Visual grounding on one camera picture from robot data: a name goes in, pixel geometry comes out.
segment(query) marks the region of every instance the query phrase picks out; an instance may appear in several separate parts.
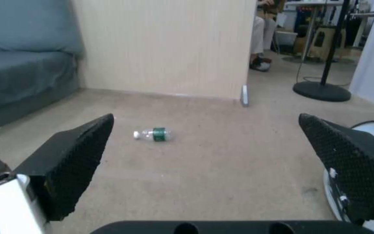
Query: white pants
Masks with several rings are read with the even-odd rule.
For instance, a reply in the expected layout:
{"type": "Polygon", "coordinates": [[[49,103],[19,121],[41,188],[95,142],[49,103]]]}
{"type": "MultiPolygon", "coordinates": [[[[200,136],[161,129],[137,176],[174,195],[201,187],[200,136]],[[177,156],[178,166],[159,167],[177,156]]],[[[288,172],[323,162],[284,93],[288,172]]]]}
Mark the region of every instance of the white pants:
{"type": "Polygon", "coordinates": [[[252,30],[251,54],[262,53],[264,49],[270,49],[276,22],[273,19],[263,19],[255,16],[252,30]]]}

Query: person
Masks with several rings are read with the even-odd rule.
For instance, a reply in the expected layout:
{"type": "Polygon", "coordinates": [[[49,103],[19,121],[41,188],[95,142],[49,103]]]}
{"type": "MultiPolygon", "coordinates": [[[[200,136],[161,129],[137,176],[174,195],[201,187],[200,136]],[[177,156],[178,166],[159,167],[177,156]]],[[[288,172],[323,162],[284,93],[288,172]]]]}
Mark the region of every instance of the person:
{"type": "Polygon", "coordinates": [[[266,72],[270,68],[272,60],[263,58],[261,55],[264,49],[270,49],[270,43],[276,28],[276,23],[273,19],[263,19],[257,16],[257,8],[258,6],[272,6],[274,4],[273,0],[258,0],[256,5],[249,61],[249,68],[256,71],[266,72]]]}

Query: person's leg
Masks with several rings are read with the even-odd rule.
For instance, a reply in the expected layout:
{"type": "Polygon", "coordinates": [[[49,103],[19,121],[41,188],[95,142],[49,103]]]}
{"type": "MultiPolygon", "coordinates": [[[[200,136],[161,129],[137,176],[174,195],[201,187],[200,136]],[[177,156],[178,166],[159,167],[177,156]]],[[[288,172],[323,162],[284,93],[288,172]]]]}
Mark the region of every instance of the person's leg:
{"type": "Polygon", "coordinates": [[[264,28],[265,20],[256,16],[251,40],[251,56],[249,68],[261,72],[266,72],[270,68],[270,61],[260,58],[259,54],[264,51],[264,28]]]}
{"type": "Polygon", "coordinates": [[[264,19],[259,16],[255,16],[251,39],[250,63],[252,63],[258,57],[259,53],[264,51],[264,27],[264,19]]]}
{"type": "Polygon", "coordinates": [[[264,28],[264,49],[270,49],[273,33],[275,32],[276,22],[273,19],[265,20],[264,28]]]}

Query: beige carpet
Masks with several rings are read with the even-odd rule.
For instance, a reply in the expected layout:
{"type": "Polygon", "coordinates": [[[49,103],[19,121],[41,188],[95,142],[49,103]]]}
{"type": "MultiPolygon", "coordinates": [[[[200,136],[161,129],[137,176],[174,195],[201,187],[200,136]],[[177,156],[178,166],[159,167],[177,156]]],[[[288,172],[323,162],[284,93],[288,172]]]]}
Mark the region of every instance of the beige carpet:
{"type": "MultiPolygon", "coordinates": [[[[249,73],[249,108],[219,99],[82,90],[2,127],[0,157],[16,167],[53,133],[115,115],[92,183],[76,211],[53,223],[54,233],[89,233],[131,219],[333,219],[322,164],[298,115],[351,126],[374,120],[374,105],[356,97],[345,103],[301,97],[291,89],[297,65],[273,58],[269,73],[249,73]],[[174,140],[132,139],[135,129],[154,126],[171,128],[174,140]]],[[[354,69],[340,67],[331,81],[349,80],[354,69]]],[[[321,70],[304,66],[302,75],[321,70]]]]}

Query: cream wall panel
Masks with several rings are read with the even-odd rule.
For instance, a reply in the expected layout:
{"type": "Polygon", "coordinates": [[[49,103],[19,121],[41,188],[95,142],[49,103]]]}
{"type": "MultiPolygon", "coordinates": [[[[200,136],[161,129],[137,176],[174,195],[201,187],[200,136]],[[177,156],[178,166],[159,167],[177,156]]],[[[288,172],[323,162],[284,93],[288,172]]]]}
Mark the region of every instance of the cream wall panel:
{"type": "Polygon", "coordinates": [[[220,98],[247,79],[255,0],[73,0],[82,86],[220,98]]]}

